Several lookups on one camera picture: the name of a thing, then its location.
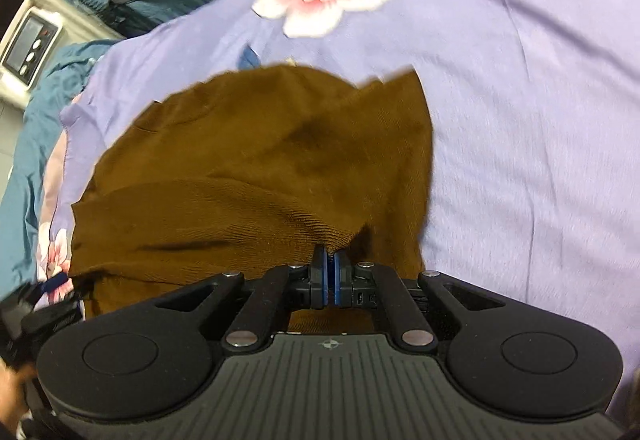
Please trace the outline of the teal blue blanket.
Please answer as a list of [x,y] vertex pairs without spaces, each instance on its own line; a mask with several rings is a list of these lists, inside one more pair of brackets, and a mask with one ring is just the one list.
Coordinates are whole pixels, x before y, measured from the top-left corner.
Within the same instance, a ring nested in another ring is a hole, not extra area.
[[36,277],[43,176],[62,132],[60,113],[84,90],[112,40],[70,44],[55,52],[23,115],[8,185],[1,201],[1,295]]

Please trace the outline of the purple floral bed sheet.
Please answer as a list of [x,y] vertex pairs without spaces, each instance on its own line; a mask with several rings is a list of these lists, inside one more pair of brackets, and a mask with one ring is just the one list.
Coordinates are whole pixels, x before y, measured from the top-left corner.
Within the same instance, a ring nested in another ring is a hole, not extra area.
[[253,51],[351,82],[404,67],[432,114],[426,264],[600,328],[639,366],[639,0],[213,0],[116,44],[61,117],[70,139],[42,238],[68,243],[101,154],[151,102]]

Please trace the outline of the brown knit sweater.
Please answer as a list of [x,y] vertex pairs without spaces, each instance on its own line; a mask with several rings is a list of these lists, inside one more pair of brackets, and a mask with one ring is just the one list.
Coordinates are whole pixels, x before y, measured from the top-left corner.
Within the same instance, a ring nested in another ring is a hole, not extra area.
[[70,276],[100,316],[210,276],[259,278],[317,246],[414,278],[433,128],[418,74],[362,86],[279,65],[150,105],[73,207]]

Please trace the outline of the white appliance with buttons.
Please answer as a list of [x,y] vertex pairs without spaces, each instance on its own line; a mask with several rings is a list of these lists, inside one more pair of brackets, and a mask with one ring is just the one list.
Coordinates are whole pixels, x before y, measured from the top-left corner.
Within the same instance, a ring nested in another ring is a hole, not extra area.
[[18,94],[30,93],[64,35],[64,18],[24,0],[1,39],[1,85]]

